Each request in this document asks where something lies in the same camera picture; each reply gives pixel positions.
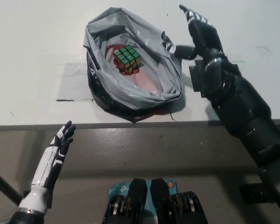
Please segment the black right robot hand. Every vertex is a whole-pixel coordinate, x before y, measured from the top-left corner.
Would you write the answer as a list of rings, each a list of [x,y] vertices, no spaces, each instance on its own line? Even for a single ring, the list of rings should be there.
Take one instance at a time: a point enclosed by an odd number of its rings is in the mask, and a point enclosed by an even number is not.
[[[216,28],[199,13],[179,5],[188,23],[189,34],[194,46],[175,45],[162,33],[163,47],[167,52],[180,59],[194,60],[197,56],[203,58],[205,66],[217,61],[226,60],[224,50]]]

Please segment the white and black left hand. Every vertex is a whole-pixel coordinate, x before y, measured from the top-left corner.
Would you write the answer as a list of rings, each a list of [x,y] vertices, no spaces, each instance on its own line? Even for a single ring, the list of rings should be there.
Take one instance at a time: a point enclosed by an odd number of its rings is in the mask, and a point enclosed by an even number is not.
[[[52,194],[76,127],[68,121],[44,150],[31,182],[30,192],[22,199],[19,210],[44,216],[52,204]]]

